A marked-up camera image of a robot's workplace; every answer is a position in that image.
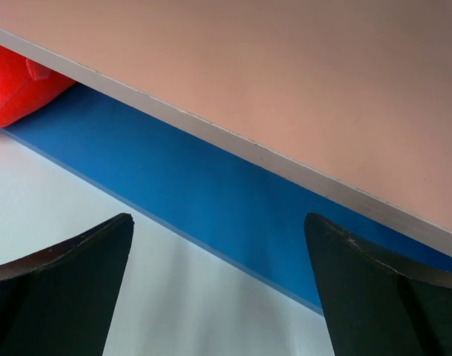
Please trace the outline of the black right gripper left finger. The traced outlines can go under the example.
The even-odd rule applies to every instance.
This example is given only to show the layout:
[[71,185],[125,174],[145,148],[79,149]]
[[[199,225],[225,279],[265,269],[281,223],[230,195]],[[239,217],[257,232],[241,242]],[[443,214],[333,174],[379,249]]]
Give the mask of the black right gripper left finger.
[[102,355],[133,230],[118,214],[0,265],[0,355]]

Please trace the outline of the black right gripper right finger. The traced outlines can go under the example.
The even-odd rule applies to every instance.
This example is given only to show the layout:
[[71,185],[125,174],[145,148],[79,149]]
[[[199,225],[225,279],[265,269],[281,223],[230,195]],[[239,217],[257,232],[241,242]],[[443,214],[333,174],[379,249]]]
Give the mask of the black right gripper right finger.
[[319,214],[304,233],[335,355],[452,355],[452,273]]

